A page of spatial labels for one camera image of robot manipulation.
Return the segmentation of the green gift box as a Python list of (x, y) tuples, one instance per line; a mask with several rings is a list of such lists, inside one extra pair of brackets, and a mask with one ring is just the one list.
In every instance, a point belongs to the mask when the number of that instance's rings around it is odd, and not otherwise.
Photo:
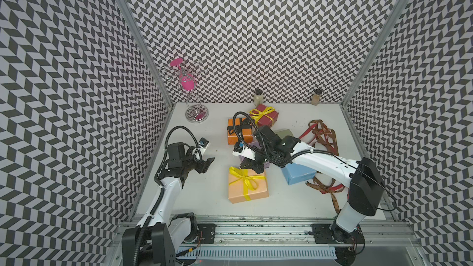
[(275, 134), (278, 135), (281, 139), (284, 139), (286, 136), (293, 137), (293, 133), (289, 129), (275, 131)]

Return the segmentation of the blue gift box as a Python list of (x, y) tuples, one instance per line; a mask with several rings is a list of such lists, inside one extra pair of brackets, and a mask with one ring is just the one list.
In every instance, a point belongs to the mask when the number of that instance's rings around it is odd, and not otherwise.
[(282, 174), (288, 185), (294, 185), (313, 179), (317, 172), (307, 166), (291, 163), (282, 168)]

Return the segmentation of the brown ribbon of purple box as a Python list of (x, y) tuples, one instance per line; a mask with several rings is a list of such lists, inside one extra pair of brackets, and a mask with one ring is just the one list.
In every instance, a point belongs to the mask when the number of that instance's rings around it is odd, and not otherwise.
[[(314, 177), (311, 181), (306, 182), (305, 184), (306, 184), (306, 186), (311, 187), (311, 188), (313, 188), (313, 189), (315, 189), (315, 190), (318, 190), (318, 191), (321, 193), (321, 191), (324, 189), (324, 187), (318, 187), (318, 186), (313, 185), (313, 184), (314, 184), (313, 180), (315, 180), (316, 182), (320, 182), (322, 185), (329, 186), (329, 185), (332, 183), (333, 179), (331, 179), (331, 181), (330, 181), (329, 183), (323, 183), (323, 182), (318, 178), (318, 176), (317, 176), (318, 174), (316, 174), (315, 177)], [(337, 200), (337, 198), (336, 198), (336, 194), (337, 194), (337, 193), (330, 193), (330, 192), (329, 192), (329, 193), (326, 193), (326, 195), (330, 195), (331, 201), (332, 201), (332, 204), (333, 204), (333, 207), (334, 207), (334, 209), (335, 209), (335, 212), (338, 214), (338, 213), (340, 213), (341, 208), (340, 208), (339, 203), (338, 203), (338, 200)]]

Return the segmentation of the red ribbon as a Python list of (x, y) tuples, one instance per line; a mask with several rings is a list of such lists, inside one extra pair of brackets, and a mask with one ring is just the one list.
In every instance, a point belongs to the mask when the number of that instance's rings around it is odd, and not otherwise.
[[(338, 143), (336, 133), (334, 130), (327, 127), (327, 125), (321, 119), (315, 119), (308, 123), (308, 128), (299, 136), (302, 140), (308, 134), (312, 133), (314, 138), (309, 141), (309, 145), (315, 146), (316, 143), (323, 145), (326, 150), (336, 156), (339, 155)], [(322, 194), (326, 193), (339, 193), (344, 190), (342, 184), (335, 185), (335, 180), (329, 186), (322, 185), (320, 182), (313, 180), (315, 186), (324, 187), (321, 191)]]

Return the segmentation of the purple gift box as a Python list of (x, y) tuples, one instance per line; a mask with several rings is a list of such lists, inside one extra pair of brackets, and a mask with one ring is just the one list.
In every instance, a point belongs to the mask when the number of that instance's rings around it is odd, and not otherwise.
[[(262, 149), (262, 147), (261, 147), (261, 145), (259, 144), (258, 141), (253, 141), (253, 142), (249, 143), (249, 145), (252, 146), (252, 147), (256, 147), (258, 149)], [(244, 156), (239, 156), (238, 158), (240, 159), (241, 163), (245, 160)], [(269, 166), (270, 166), (270, 163), (268, 161), (265, 161), (264, 162), (264, 169), (269, 168)]]

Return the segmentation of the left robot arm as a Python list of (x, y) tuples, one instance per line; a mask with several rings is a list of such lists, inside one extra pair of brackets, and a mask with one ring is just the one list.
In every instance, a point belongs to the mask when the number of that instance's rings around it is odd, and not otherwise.
[(171, 213), (189, 172), (206, 173), (214, 161), (214, 158), (202, 158), (208, 145), (209, 141), (202, 137), (197, 146), (179, 142), (167, 147), (154, 177), (158, 190), (151, 205), (137, 225), (127, 229), (121, 239), (125, 266), (138, 266), (145, 261), (151, 261), (156, 266), (173, 266), (181, 244), (199, 237), (193, 213), (174, 217)]

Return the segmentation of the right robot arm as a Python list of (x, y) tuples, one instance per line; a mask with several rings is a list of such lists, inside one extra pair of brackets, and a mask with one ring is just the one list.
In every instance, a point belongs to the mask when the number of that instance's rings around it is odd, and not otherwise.
[(278, 167), (290, 163), (305, 166), (331, 177), (348, 188), (347, 203), (337, 213), (335, 220), (325, 225), (323, 233), (334, 243), (361, 242), (358, 228), (366, 217), (374, 216), (386, 190), (374, 162), (368, 158), (360, 161), (341, 158), (325, 150), (317, 150), (292, 136), (280, 138), (271, 128), (264, 126), (254, 132), (260, 147), (237, 140), (234, 155), (242, 156), (240, 167), (260, 174), (264, 163)]

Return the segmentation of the black printed ribbon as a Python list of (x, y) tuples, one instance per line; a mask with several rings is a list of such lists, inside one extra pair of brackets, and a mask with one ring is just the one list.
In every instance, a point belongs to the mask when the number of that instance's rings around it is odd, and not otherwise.
[(239, 133), (242, 136), (245, 136), (247, 134), (251, 134), (252, 125), (251, 122), (248, 121), (246, 118), (236, 118), (235, 123), (236, 126), (234, 126), (233, 119), (228, 119), (228, 135), (235, 135), (235, 133)]

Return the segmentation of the orange gift box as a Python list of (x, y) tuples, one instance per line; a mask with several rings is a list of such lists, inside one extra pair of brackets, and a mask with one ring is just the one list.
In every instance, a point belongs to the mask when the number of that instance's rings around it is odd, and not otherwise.
[(240, 134), (240, 137), (243, 140), (250, 144), (253, 142), (253, 128), (249, 121), (246, 118), (236, 118), (235, 119), (236, 126), (234, 126), (233, 119), (228, 119), (227, 123), (227, 143), (229, 145), (235, 145), (239, 141), (239, 136), (237, 133)]

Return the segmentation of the white spice shaker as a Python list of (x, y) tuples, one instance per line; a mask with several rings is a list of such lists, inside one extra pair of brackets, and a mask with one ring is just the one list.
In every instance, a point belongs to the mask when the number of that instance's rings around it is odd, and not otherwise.
[(261, 105), (264, 101), (264, 95), (261, 89), (256, 89), (253, 96), (253, 102), (255, 107)]

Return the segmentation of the brown spice shaker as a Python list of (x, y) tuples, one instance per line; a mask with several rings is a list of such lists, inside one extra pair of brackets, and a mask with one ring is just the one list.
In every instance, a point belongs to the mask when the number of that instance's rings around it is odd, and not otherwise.
[(316, 89), (311, 99), (311, 104), (317, 106), (320, 103), (321, 96), (323, 91), (321, 89)]

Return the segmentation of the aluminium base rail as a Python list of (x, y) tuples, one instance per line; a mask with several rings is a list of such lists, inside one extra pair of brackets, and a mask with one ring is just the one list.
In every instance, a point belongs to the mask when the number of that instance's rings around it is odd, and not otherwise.
[[(302, 217), (204, 216), (199, 224), (215, 224), (214, 246), (341, 246), (317, 244), (310, 234), (313, 224), (331, 224), (330, 219)], [(419, 247), (419, 239), (406, 222), (365, 219), (360, 225), (366, 247)]]

